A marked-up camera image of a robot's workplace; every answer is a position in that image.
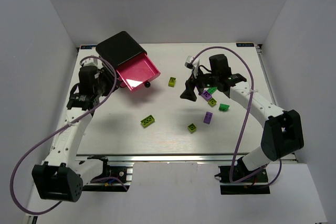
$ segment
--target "toy brick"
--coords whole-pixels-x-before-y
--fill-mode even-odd
[[[144,128],[146,128],[147,126],[151,125],[154,122],[155,122],[155,119],[152,115],[149,115],[145,119],[141,120],[141,124]]]
[[[211,122],[211,118],[212,118],[212,113],[207,111],[207,112],[205,113],[205,117],[204,117],[204,121],[203,121],[203,123],[210,124],[210,122]]]
[[[209,88],[207,91],[209,94],[213,94],[215,93],[216,90],[217,90],[217,87],[214,87],[214,88]]]
[[[188,130],[191,132],[191,133],[194,133],[196,131],[196,125],[195,124],[191,124],[188,126]]]
[[[213,98],[211,98],[211,99],[208,101],[208,104],[209,104],[211,107],[215,106],[216,103],[217,103],[217,101],[216,101],[215,99],[213,99]]]
[[[176,83],[176,78],[170,77],[168,86],[173,88],[175,86],[175,83]]]
[[[203,91],[203,93],[201,94],[201,97],[203,97],[206,101],[212,98],[212,96],[206,90]]]
[[[230,105],[226,105],[226,104],[222,104],[222,103],[221,103],[221,104],[219,105],[219,108],[218,108],[218,109],[219,109],[220,111],[227,111],[227,110],[229,109],[229,107],[230,107]]]

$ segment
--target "white backdrop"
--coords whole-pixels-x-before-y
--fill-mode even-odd
[[[262,43],[285,1],[51,0],[76,46],[121,30],[141,43]]]
[[[287,0],[264,44],[278,103],[301,115],[308,164],[328,223],[336,223],[336,0]]]
[[[76,49],[49,0],[0,0],[0,6],[0,222],[17,224],[24,213],[9,195],[10,175],[19,158],[55,129]],[[15,191],[24,206],[32,168],[49,146],[32,152],[18,170]]]

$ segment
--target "white table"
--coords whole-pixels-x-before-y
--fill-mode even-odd
[[[202,97],[198,97],[196,102],[180,99],[185,89],[184,83],[191,74],[184,67],[186,57],[194,56],[210,46],[225,46],[241,55],[252,70],[255,88],[271,100],[254,47],[237,48],[235,43],[142,44],[161,75],[152,81],[148,89],[130,92],[124,88],[113,93],[95,112],[78,154],[233,153],[246,110],[219,91],[213,97],[217,104],[230,105],[227,112],[219,111],[219,105],[211,108]],[[232,72],[240,73],[249,80],[244,65],[226,50],[213,49],[203,53],[200,56],[201,64],[209,67],[208,58],[215,54],[225,54]],[[78,82],[79,61],[89,55],[97,55],[96,50],[79,50],[70,88]],[[168,87],[170,77],[176,78],[174,88]],[[213,112],[210,125],[203,123],[207,111]],[[60,119],[62,123],[64,114],[65,110]],[[144,129],[140,121],[150,114],[154,116],[155,123]],[[187,130],[191,123],[197,126],[193,134]],[[262,132],[261,125],[251,116],[239,152],[254,150],[260,144]]]

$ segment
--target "purple block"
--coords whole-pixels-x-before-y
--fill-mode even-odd
[[[201,96],[206,100],[210,100],[212,98],[212,96],[210,95],[210,93],[206,90],[203,91],[203,93],[201,94]]]
[[[210,124],[211,118],[212,118],[212,113],[211,112],[206,112],[203,123]]]

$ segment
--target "lime green lego brick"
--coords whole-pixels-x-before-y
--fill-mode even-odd
[[[144,120],[141,120],[141,124],[144,128],[146,128],[148,125],[151,125],[154,122],[155,122],[155,119],[152,115],[149,115]]]
[[[194,133],[196,131],[197,127],[195,124],[191,124],[188,126],[188,130],[191,132],[191,133]]]
[[[168,86],[173,88],[175,86],[175,83],[176,83],[176,78],[170,77]]]
[[[211,99],[208,101],[208,104],[209,104],[211,107],[215,106],[216,103],[217,103],[217,101],[216,101],[215,99],[213,99],[213,98],[211,98]]]
[[[215,93],[216,90],[217,90],[217,87],[214,87],[214,88],[209,88],[207,91],[209,94],[213,94]]]
[[[220,111],[227,111],[227,110],[229,109],[229,107],[230,107],[230,105],[226,105],[226,104],[222,104],[222,103],[221,103],[221,104],[219,105],[219,108],[218,108],[218,109],[219,109]]]

